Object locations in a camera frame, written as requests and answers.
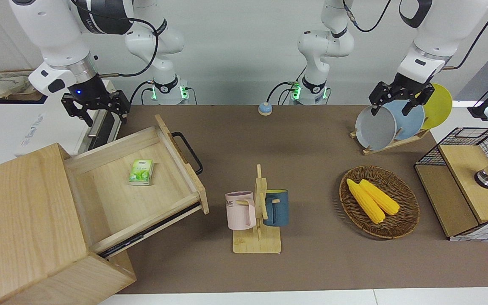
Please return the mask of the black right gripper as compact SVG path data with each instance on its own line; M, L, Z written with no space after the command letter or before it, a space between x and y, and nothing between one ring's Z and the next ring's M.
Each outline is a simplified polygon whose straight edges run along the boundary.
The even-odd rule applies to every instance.
M69 108L70 103L74 101L81 105L88 104L90 109L100 104L102 109L111 109L113 113L119 116L127 116L130 112L130 101L124 92L118 89L111 96L98 75L85 82L72 85L67 89L69 93L64 94L61 99L65 108ZM89 127L93 126L94 121L85 108L78 109L75 105L72 105L72 116L77 116Z

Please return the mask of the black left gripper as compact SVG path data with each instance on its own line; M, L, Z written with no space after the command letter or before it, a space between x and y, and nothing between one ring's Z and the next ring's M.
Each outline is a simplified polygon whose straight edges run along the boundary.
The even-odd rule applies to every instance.
M426 105L434 91L432 84L427 84L423 89L423 83L397 72L391 85L380 81L370 93L371 114L376 116L383 105L393 101L392 97L402 96L407 102L401 112L403 116L408 116L416 106Z

